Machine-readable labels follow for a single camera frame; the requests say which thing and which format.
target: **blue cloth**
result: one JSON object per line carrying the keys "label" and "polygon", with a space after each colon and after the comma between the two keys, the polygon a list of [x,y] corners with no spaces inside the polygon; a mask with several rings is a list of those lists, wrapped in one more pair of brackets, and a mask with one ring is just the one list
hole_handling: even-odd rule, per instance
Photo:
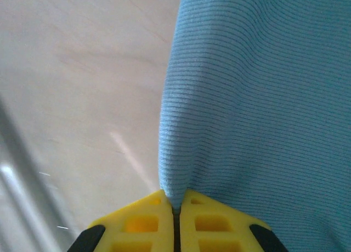
{"label": "blue cloth", "polygon": [[351,251],[351,0],[181,0],[159,176],[270,224],[294,251]]}

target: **yellow plastic part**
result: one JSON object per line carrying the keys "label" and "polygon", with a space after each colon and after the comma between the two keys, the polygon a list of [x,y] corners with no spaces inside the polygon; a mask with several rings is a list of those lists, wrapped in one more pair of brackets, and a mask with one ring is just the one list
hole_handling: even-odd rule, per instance
{"label": "yellow plastic part", "polygon": [[263,252],[250,230],[263,221],[195,191],[186,191],[180,213],[182,252]]}
{"label": "yellow plastic part", "polygon": [[172,252],[172,207],[159,190],[94,221],[106,230],[94,252]]}

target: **yellow plastic object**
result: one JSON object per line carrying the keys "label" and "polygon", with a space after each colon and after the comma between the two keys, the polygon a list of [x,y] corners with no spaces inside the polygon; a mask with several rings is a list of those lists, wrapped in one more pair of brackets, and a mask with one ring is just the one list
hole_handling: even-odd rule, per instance
{"label": "yellow plastic object", "polygon": [[174,246],[172,207],[159,190],[94,221],[105,232],[94,252],[171,252]]}
{"label": "yellow plastic object", "polygon": [[263,252],[250,230],[254,224],[270,230],[259,219],[187,190],[180,213],[182,252]]}

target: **light blue towel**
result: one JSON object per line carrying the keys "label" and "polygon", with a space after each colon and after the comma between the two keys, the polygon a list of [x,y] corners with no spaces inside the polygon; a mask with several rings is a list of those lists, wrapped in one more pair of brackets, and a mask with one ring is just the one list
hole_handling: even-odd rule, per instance
{"label": "light blue towel", "polygon": [[290,252],[351,251],[351,0],[182,0],[161,188],[270,224]]}

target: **blue ribbed fabric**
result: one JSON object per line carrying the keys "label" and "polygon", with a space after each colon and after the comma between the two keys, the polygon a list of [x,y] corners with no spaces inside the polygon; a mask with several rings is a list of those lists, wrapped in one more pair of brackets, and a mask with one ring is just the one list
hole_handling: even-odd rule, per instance
{"label": "blue ribbed fabric", "polygon": [[161,188],[270,224],[290,251],[351,251],[351,0],[181,0]]}

